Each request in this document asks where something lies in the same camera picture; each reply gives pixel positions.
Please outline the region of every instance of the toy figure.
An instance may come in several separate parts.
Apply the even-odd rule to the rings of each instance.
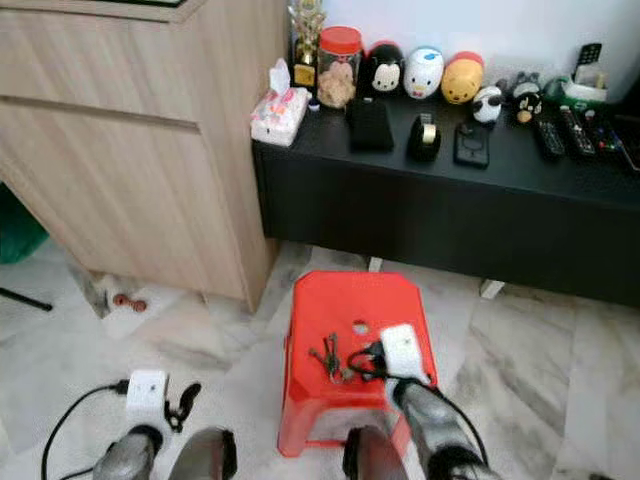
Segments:
[[[367,55],[364,69],[367,90],[371,94],[396,92],[404,69],[402,51],[393,42],[377,42]]]
[[[420,47],[409,55],[404,72],[404,89],[411,98],[422,100],[440,85],[444,60],[435,48]]]
[[[484,87],[473,97],[473,118],[480,123],[492,124],[498,120],[504,101],[503,92],[507,81],[502,79],[495,85]]]
[[[458,52],[451,59],[442,77],[444,98],[454,105],[473,99],[480,90],[484,74],[482,57],[473,52]]]
[[[533,92],[523,93],[516,98],[516,118],[520,123],[528,123],[542,112],[542,97]]]
[[[516,119],[520,123],[528,123],[534,115],[542,112],[539,78],[540,74],[537,72],[529,75],[525,72],[518,73],[511,96],[516,109]]]

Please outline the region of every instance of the red plastic stool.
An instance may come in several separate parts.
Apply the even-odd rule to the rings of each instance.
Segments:
[[[284,398],[278,434],[282,455],[297,457],[305,447],[344,445],[340,440],[307,440],[316,419],[327,410],[391,410],[382,380],[363,382],[358,375],[351,382],[334,384],[324,366],[309,355],[309,349],[324,351],[322,339],[335,332],[344,367],[350,353],[379,340],[381,330],[401,323],[413,325],[424,371],[437,385],[427,321],[415,285],[394,273],[311,272],[298,280],[285,340]],[[409,438],[409,427],[400,416],[392,440],[401,454]]]

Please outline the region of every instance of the white marble floor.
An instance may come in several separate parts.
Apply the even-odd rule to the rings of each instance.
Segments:
[[[55,305],[46,314],[0,299],[0,479],[38,478],[58,416],[85,390],[136,368],[170,372],[173,401],[192,381],[203,384],[154,478],[166,478],[189,434],[210,425],[234,430],[238,479],[344,478],[338,450],[284,459],[275,448],[291,287],[314,269],[365,263],[285,244],[255,315],[229,300],[151,286],[161,308],[131,324],[96,316],[50,242],[0,266],[1,286]],[[638,478],[640,312],[514,286],[487,301],[477,278],[394,262],[383,269],[420,287],[441,387],[474,419],[505,480]],[[123,399],[109,394],[81,406],[56,439],[50,478],[95,462],[123,417]]]

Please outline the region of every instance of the mickey mouse figure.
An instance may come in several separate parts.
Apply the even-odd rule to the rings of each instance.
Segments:
[[[375,95],[393,93],[400,86],[404,58],[393,42],[381,41],[373,45],[367,56],[367,87]]]

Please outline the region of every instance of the keys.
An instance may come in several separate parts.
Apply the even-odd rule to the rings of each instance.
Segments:
[[[340,384],[350,381],[353,372],[348,368],[340,369],[340,358],[338,357],[338,335],[332,333],[322,339],[324,343],[324,355],[315,348],[309,349],[309,355],[317,358],[327,370],[331,383]]]

